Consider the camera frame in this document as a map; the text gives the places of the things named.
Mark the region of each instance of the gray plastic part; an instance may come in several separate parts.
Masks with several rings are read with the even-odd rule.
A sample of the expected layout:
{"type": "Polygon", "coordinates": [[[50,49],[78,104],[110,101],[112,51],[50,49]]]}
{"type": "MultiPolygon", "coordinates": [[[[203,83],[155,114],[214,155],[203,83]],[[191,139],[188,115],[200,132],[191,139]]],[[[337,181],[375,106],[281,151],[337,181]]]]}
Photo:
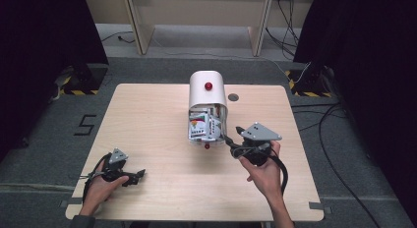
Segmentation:
{"type": "Polygon", "coordinates": [[[280,141],[282,136],[271,131],[261,123],[256,122],[254,125],[250,126],[244,132],[241,133],[241,136],[252,141],[280,141]]]}
{"type": "Polygon", "coordinates": [[[128,155],[126,155],[124,152],[122,152],[122,150],[116,147],[114,148],[113,153],[111,154],[110,160],[108,160],[108,162],[112,164],[115,162],[126,160],[128,159],[128,157],[128,155]]]}

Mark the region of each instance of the red button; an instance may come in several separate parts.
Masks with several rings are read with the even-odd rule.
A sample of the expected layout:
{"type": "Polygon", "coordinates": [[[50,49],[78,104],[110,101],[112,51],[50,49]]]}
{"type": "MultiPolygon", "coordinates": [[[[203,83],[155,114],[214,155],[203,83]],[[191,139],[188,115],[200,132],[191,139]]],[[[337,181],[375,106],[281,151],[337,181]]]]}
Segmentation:
{"type": "Polygon", "coordinates": [[[206,83],[205,88],[206,88],[206,90],[211,90],[212,89],[212,83],[206,83]]]}

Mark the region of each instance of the sleeve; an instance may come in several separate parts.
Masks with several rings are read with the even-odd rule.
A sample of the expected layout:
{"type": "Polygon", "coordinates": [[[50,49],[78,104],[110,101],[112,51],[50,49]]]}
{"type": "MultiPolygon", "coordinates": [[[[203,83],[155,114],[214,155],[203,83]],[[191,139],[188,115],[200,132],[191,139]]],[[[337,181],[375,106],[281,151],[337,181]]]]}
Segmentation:
{"type": "Polygon", "coordinates": [[[92,228],[94,227],[95,218],[93,216],[74,216],[70,228],[92,228]]]}

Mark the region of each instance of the human hand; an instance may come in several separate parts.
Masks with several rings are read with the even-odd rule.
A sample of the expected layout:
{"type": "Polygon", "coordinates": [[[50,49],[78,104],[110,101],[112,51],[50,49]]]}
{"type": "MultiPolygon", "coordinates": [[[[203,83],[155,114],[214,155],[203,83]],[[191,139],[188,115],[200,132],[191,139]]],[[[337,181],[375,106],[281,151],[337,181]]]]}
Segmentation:
{"type": "MultiPolygon", "coordinates": [[[[279,155],[281,145],[279,142],[271,141],[272,150],[279,155]]],[[[248,182],[253,181],[258,190],[267,200],[282,199],[281,192],[281,171],[278,165],[268,158],[262,166],[253,165],[246,157],[239,157],[242,166],[249,172],[248,182]]]]}
{"type": "MultiPolygon", "coordinates": [[[[103,164],[104,161],[98,165],[97,172],[102,170],[103,164]]],[[[89,191],[87,192],[80,215],[92,216],[97,211],[98,206],[107,200],[111,193],[128,180],[128,176],[122,176],[115,181],[106,182],[101,176],[96,176],[89,185],[89,191]]]]}

